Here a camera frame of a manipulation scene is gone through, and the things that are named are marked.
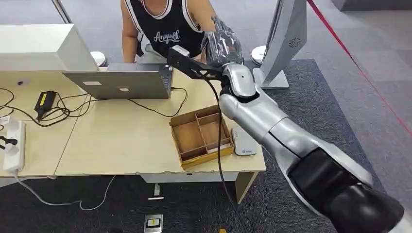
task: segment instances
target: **dark carpet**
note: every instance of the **dark carpet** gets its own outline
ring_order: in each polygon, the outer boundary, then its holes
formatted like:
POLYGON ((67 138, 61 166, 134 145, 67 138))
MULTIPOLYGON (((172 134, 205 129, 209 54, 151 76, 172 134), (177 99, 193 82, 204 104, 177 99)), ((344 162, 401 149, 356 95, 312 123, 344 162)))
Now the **dark carpet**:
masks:
MULTIPOLYGON (((336 144, 371 171, 360 144, 343 116, 314 60, 295 60, 286 70, 291 87, 268 94, 307 131, 336 144)), ((330 222, 302 207, 277 168, 265 155, 267 171, 259 174, 238 210, 249 233, 329 233, 330 222)), ((67 202, 82 199, 84 207, 100 203, 111 177, 59 177, 26 181, 44 199, 67 202)), ((229 184, 234 191, 233 183, 229 184)), ((241 233, 239 222, 220 183, 162 184, 162 201, 148 201, 153 184, 140 176, 114 179, 105 204, 85 212, 74 206, 46 206, 19 184, 0 189, 2 233, 105 233, 111 228, 142 233, 144 216, 163 214, 165 233, 241 233)))

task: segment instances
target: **white cable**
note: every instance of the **white cable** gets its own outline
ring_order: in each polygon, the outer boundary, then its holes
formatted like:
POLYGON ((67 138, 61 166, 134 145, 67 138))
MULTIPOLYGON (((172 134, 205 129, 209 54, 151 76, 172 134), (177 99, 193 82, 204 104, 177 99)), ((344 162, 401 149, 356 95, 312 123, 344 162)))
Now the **white cable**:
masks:
POLYGON ((111 183, 113 182, 114 178, 116 177, 116 176, 114 175, 113 178, 110 180, 109 185, 107 186, 106 191, 104 192, 104 198, 103 198, 102 202, 101 202, 98 206, 96 206, 96 207, 93 207, 93 208, 90 208, 90 209, 85 209, 85 208, 82 207, 82 201, 81 201, 81 200, 77 200, 77 201, 70 202, 70 203, 50 203, 50 202, 47 202, 47 201, 43 200, 34 190, 32 190, 32 188, 30 188, 30 186, 28 186, 27 184, 23 183, 23 182, 17 177, 17 172, 13 172, 12 174, 13 174, 14 178, 17 180, 17 182, 18 182, 19 184, 21 184, 21 186, 27 188, 27 189, 28 189, 31 193, 33 193, 33 195, 35 195, 35 196, 37 197, 37 199, 39 199, 39 201, 41 201, 42 203, 44 203, 44 204, 46 204, 46 205, 51 205, 51 206, 73 205, 73 204, 76 204, 76 203, 80 203, 80 204, 79 204, 80 209, 82 209, 82 210, 84 210, 84 211, 95 210, 95 209, 99 208, 101 205, 103 205, 104 201, 106 200, 107 191, 109 190, 109 187, 110 187, 111 183))
POLYGON ((104 201, 106 200, 107 191, 109 190, 109 187, 110 187, 112 181, 115 179, 115 177, 116 177, 116 175, 114 175, 113 178, 110 180, 109 185, 107 186, 106 191, 104 192, 104 198, 98 206, 90 208, 90 209, 85 209, 85 208, 82 207, 82 201, 80 201, 80 209, 82 209, 84 211, 95 210, 95 209, 99 208, 101 205, 103 205, 104 201))

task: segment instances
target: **desk leg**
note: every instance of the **desk leg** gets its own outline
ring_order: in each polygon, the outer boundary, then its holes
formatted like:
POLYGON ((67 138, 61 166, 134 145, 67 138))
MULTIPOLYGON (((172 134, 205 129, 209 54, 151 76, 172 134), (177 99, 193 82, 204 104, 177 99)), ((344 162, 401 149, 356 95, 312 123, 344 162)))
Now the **desk leg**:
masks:
POLYGON ((259 172, 239 172, 235 181, 236 199, 240 204, 259 172))

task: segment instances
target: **silver display stand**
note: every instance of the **silver display stand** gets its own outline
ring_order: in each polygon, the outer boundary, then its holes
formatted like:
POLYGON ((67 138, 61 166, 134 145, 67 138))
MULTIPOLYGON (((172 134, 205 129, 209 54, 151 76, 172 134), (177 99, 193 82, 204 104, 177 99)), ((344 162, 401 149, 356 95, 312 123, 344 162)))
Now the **silver display stand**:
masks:
POLYGON ((277 0, 266 46, 252 51, 253 69, 261 88, 288 88, 283 69, 305 45, 307 38, 306 0, 277 0))

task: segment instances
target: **wooden compartment tray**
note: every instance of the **wooden compartment tray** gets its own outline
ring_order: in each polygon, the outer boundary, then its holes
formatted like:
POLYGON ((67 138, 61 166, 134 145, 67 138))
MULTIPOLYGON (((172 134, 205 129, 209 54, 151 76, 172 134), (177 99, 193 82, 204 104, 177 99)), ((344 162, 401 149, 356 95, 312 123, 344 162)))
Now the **wooden compartment tray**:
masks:
MULTIPOLYGON (((183 169, 218 156, 219 108, 217 105, 175 116, 170 120, 172 136, 183 169)), ((221 156, 233 153, 233 141, 222 119, 221 156)))

